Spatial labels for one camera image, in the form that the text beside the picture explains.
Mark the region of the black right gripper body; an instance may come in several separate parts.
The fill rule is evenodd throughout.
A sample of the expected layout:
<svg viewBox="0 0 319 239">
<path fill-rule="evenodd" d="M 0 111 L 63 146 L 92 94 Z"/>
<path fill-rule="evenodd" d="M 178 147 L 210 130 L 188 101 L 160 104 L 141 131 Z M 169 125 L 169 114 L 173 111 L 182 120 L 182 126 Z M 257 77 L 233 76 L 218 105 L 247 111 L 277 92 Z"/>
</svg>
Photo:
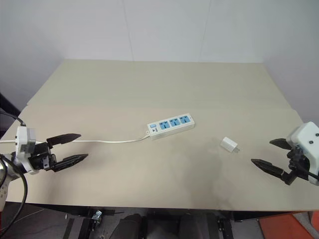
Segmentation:
<svg viewBox="0 0 319 239">
<path fill-rule="evenodd" d="M 291 185 L 297 177 L 308 181 L 310 161 L 304 156 L 303 150 L 299 146 L 292 148 L 289 145 L 284 145 L 282 148 L 289 150 L 287 158 L 290 160 L 289 168 L 291 169 L 290 173 L 283 174 L 285 184 Z"/>
</svg>

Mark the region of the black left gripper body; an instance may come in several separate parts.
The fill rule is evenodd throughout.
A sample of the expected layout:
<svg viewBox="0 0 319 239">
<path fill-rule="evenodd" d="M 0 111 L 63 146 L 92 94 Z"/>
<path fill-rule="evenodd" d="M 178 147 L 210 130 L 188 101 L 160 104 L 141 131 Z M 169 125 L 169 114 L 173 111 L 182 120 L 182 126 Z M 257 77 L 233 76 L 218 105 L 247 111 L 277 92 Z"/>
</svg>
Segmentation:
<svg viewBox="0 0 319 239">
<path fill-rule="evenodd" d="M 51 146 L 47 142 L 36 144 L 33 153 L 30 154 L 29 162 L 35 170 L 55 169 L 56 157 L 51 153 Z"/>
</svg>

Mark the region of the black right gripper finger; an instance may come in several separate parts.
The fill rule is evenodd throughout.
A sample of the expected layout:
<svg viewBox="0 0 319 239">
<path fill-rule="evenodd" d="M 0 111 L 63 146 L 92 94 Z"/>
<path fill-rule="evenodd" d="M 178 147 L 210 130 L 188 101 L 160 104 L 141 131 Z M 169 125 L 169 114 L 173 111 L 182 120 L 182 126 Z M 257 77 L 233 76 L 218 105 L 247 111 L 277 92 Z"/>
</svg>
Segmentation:
<svg viewBox="0 0 319 239">
<path fill-rule="evenodd" d="M 262 159 L 251 159 L 251 162 L 257 166 L 259 169 L 264 171 L 265 173 L 268 173 L 272 176 L 275 176 L 277 178 L 281 178 L 284 174 L 284 170 L 274 166 L 272 163 L 267 162 Z"/>
<path fill-rule="evenodd" d="M 288 144 L 285 138 L 273 139 L 269 143 L 285 150 L 291 150 L 291 146 Z"/>
</svg>

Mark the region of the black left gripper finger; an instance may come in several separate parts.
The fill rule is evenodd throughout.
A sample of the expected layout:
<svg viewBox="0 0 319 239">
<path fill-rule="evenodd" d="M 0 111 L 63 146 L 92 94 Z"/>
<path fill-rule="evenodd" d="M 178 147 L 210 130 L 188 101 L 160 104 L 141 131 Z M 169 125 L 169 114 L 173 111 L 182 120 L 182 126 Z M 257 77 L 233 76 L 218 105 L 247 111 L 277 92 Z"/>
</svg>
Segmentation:
<svg viewBox="0 0 319 239">
<path fill-rule="evenodd" d="M 58 172 L 66 168 L 72 167 L 76 165 L 77 163 L 83 161 L 87 156 L 88 154 L 77 154 L 77 155 L 69 156 L 67 158 L 64 158 L 62 161 L 54 163 L 53 166 L 51 167 L 51 170 L 53 172 Z"/>
<path fill-rule="evenodd" d="M 57 144 L 66 144 L 66 143 L 72 142 L 79 137 L 81 137 L 80 134 L 68 133 L 68 134 L 62 134 L 62 135 L 48 138 L 46 142 L 48 144 L 48 147 L 53 147 L 54 145 L 57 145 Z"/>
</svg>

